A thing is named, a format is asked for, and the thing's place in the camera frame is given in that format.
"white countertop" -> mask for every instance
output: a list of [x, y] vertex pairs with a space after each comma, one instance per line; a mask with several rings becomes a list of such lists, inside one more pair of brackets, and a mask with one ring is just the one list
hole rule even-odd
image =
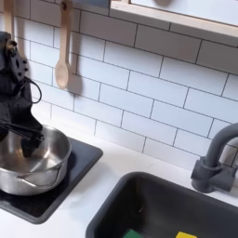
[[[104, 154], [47, 222], [33, 225], [0, 210], [1, 237], [84, 238], [87, 225], [119, 178], [133, 171], [148, 172], [192, 189], [191, 171], [189, 170], [131, 151], [103, 139], [97, 139], [69, 127], [66, 128], [55, 123], [54, 127], [69, 137], [101, 148]], [[209, 196], [238, 206], [238, 190], [234, 188], [232, 194], [213, 192]]]

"wooden shelf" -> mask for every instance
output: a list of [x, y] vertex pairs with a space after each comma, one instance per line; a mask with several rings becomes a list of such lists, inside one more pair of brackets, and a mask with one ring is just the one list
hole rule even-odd
[[137, 14], [147, 18], [169, 21], [172, 23], [190, 26], [212, 33], [227, 34], [238, 37], [238, 26], [215, 22], [212, 20], [198, 19], [190, 16], [180, 15], [178, 13], [163, 11], [149, 7], [141, 7], [129, 4], [128, 0], [112, 1], [111, 9], [124, 11], [126, 13]]

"sink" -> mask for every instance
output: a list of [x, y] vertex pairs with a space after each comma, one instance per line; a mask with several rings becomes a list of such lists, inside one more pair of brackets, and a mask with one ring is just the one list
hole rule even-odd
[[86, 230], [86, 238], [238, 237], [238, 208], [146, 173], [122, 177]]

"wooden spoon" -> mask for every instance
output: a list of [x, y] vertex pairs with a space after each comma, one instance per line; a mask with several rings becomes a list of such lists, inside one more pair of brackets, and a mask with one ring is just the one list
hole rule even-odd
[[61, 28], [60, 28], [60, 46], [59, 61], [56, 65], [56, 81], [59, 88], [65, 89], [70, 78], [69, 49], [71, 33], [71, 12], [73, 3], [64, 0], [60, 4], [61, 9]]
[[14, 40], [14, 0], [4, 0], [4, 20], [5, 31], [11, 34], [11, 39]]

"black cord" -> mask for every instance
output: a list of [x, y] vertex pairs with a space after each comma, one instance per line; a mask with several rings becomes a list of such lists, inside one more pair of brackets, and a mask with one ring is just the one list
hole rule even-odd
[[25, 80], [26, 80], [26, 83], [27, 83], [27, 84], [25, 84], [25, 85], [22, 87], [22, 89], [23, 89], [24, 87], [26, 87], [26, 85], [33, 84], [33, 85], [35, 85], [35, 86], [37, 87], [37, 89], [39, 90], [40, 98], [39, 98], [38, 101], [32, 101], [32, 100], [29, 100], [29, 99], [25, 98], [23, 95], [22, 95], [22, 97], [23, 97], [24, 99], [26, 99], [27, 101], [29, 101], [30, 103], [32, 103], [32, 104], [37, 104], [37, 103], [39, 103], [39, 102], [41, 101], [41, 99], [42, 99], [42, 91], [41, 91], [41, 88], [40, 88], [32, 79], [30, 79], [30, 78], [28, 78], [28, 77], [25, 77]]

